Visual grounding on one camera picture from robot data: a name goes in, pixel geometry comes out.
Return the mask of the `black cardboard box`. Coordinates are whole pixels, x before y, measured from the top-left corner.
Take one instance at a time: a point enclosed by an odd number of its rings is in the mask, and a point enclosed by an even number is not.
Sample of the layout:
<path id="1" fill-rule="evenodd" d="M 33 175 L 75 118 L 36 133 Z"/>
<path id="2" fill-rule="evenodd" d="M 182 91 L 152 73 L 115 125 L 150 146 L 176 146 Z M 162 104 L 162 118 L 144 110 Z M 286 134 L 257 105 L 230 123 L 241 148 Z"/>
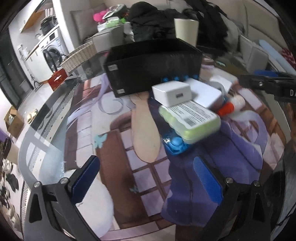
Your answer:
<path id="1" fill-rule="evenodd" d="M 104 70 L 114 95 L 121 97 L 197 78 L 202 58 L 200 50 L 180 39 L 147 40 L 111 48 Z"/>

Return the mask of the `blue plastic case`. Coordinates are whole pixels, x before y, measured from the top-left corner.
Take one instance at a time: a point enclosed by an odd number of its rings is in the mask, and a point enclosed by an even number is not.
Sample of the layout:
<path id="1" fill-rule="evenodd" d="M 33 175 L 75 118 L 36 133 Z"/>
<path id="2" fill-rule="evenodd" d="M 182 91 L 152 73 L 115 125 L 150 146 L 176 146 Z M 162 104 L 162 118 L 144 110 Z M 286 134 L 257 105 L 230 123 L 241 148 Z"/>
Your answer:
<path id="1" fill-rule="evenodd" d="M 168 156 L 178 156 L 193 150 L 195 145 L 187 144 L 175 131 L 162 135 L 162 142 Z"/>

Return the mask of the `white pronged wall charger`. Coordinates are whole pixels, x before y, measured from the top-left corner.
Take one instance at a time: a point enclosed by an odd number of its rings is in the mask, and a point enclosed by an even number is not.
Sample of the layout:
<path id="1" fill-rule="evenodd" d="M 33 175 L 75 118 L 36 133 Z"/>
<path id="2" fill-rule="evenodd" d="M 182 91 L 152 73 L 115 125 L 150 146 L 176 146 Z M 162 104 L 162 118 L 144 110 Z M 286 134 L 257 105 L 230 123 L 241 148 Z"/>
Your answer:
<path id="1" fill-rule="evenodd" d="M 237 83 L 238 83 L 238 79 L 235 76 L 224 77 L 220 75 L 213 75 L 209 79 L 209 85 L 220 90 L 223 94 L 229 93 L 233 85 Z"/>

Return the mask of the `anime printed desk mat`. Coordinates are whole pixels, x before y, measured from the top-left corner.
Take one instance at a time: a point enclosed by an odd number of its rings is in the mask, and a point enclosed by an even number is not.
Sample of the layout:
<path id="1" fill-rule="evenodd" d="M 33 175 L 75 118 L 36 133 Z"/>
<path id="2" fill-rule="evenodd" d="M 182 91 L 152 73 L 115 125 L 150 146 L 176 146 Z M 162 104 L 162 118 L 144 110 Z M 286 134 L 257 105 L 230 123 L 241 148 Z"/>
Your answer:
<path id="1" fill-rule="evenodd" d="M 219 132 L 180 155 L 167 148 L 171 127 L 147 93 L 116 98 L 95 77 L 74 88 L 64 167 L 69 173 L 91 155 L 100 170 L 78 210 L 101 240 L 197 240 L 217 208 L 197 175 L 202 155 L 224 176 L 264 183 L 287 138 L 251 90 L 234 86 L 246 105 L 221 121 Z"/>

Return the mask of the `brown cardboard box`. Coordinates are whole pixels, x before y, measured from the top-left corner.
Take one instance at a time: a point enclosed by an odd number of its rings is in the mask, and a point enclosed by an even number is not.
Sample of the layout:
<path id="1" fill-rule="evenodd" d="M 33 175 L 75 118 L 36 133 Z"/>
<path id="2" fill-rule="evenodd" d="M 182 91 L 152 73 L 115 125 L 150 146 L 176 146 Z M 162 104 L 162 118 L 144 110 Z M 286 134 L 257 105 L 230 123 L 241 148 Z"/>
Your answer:
<path id="1" fill-rule="evenodd" d="M 12 105 L 4 117 L 7 131 L 14 137 L 18 138 L 24 125 L 24 119 Z"/>

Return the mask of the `white washing machine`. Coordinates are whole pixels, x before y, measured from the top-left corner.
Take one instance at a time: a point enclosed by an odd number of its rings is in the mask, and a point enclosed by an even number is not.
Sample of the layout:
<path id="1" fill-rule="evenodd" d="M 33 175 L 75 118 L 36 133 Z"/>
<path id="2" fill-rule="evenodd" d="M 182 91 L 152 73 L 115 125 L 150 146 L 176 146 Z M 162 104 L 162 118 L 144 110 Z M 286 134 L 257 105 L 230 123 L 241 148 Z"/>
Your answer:
<path id="1" fill-rule="evenodd" d="M 60 70 L 69 52 L 58 26 L 46 34 L 39 47 L 50 70 L 53 73 Z"/>

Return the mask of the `white power bank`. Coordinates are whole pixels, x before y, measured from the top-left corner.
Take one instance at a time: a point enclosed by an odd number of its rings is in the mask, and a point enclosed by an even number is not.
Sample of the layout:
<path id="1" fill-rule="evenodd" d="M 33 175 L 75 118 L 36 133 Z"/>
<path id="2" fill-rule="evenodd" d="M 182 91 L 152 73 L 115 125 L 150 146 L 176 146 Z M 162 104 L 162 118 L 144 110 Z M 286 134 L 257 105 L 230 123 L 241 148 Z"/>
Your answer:
<path id="1" fill-rule="evenodd" d="M 190 86 L 192 101 L 210 110 L 222 106 L 224 98 L 220 90 L 193 78 L 187 79 L 185 83 Z"/>

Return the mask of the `pink plush toy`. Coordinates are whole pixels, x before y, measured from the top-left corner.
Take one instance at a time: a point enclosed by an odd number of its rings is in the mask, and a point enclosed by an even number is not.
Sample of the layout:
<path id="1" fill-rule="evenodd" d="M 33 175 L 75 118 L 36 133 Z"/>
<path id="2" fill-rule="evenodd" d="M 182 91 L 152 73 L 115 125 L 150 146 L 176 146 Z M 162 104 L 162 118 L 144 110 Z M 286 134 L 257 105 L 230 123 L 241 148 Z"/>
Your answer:
<path id="1" fill-rule="evenodd" d="M 107 12 L 108 12 L 108 10 L 106 9 L 106 10 L 100 11 L 99 13 L 95 13 L 93 15 L 93 20 L 97 23 L 100 23 L 100 24 L 104 23 L 105 19 L 103 17 Z"/>

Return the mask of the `white square charger brick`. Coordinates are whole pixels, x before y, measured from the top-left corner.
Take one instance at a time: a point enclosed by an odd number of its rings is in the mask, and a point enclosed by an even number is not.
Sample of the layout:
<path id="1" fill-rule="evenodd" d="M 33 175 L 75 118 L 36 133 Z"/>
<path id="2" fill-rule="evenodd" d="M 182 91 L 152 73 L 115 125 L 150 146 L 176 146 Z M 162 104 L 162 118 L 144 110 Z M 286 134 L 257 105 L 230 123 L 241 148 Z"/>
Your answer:
<path id="1" fill-rule="evenodd" d="M 165 107 L 192 100 L 190 85 L 180 81 L 168 81 L 152 87 L 154 99 Z"/>

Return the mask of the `red box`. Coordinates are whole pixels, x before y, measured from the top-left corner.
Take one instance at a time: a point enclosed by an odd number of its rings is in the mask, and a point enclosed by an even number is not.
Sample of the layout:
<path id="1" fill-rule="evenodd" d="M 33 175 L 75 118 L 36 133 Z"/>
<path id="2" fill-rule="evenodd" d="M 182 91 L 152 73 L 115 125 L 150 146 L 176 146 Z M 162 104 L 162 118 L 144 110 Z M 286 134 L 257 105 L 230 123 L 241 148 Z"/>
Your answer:
<path id="1" fill-rule="evenodd" d="M 48 79 L 48 84 L 52 88 L 53 91 L 55 91 L 68 77 L 66 71 L 62 68 L 51 76 L 51 78 Z"/>

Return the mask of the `green plastic case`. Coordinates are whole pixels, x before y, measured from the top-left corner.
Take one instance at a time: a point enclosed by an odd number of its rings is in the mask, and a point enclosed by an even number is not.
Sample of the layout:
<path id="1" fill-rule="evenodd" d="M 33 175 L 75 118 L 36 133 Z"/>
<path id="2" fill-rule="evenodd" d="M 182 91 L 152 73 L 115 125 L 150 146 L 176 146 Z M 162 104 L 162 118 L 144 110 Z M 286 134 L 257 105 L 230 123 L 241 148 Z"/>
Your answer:
<path id="1" fill-rule="evenodd" d="M 221 119 L 193 101 L 171 107 L 160 106 L 160 116 L 186 144 L 194 144 L 220 130 Z"/>

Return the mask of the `grey cushion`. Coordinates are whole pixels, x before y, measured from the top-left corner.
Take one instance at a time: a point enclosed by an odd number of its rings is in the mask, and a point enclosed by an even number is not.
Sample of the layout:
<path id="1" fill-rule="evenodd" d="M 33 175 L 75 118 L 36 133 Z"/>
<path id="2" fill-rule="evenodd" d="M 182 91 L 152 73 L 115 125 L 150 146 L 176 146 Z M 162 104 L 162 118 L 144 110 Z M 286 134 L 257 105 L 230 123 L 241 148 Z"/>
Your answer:
<path id="1" fill-rule="evenodd" d="M 93 15 L 107 9 L 105 3 L 94 8 L 71 11 L 72 20 L 78 36 L 78 43 L 82 44 L 87 38 L 97 32 L 97 22 L 93 20 Z"/>

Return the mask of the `green wet wipes pack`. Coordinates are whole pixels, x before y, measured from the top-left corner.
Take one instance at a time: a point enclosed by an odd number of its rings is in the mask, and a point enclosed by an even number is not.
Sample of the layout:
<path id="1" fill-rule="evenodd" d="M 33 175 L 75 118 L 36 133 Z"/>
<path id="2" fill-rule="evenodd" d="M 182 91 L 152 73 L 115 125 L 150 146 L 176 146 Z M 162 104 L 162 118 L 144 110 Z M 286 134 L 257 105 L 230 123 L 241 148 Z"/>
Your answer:
<path id="1" fill-rule="evenodd" d="M 117 16 L 108 18 L 105 22 L 106 28 L 113 28 L 120 25 L 124 25 L 126 23 L 125 18 L 119 18 Z"/>

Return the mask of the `cream tumbler cup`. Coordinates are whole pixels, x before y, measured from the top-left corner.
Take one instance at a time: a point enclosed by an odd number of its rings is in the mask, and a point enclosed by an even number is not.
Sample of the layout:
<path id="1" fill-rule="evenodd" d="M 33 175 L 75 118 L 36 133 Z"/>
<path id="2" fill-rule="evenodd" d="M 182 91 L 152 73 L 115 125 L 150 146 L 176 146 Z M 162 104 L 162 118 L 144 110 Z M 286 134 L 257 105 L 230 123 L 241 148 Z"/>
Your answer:
<path id="1" fill-rule="evenodd" d="M 191 19 L 174 19 L 174 23 L 176 38 L 195 47 L 199 32 L 199 21 Z"/>

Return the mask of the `glue bottle orange cap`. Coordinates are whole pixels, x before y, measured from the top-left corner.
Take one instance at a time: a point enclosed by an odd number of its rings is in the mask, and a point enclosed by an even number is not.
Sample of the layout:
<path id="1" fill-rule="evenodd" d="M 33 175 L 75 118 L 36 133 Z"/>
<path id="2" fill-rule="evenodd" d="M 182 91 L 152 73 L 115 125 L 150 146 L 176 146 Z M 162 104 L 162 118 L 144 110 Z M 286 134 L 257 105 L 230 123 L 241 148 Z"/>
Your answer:
<path id="1" fill-rule="evenodd" d="M 245 107 L 245 99 L 241 95 L 231 97 L 219 110 L 217 115 L 220 117 L 240 111 Z"/>

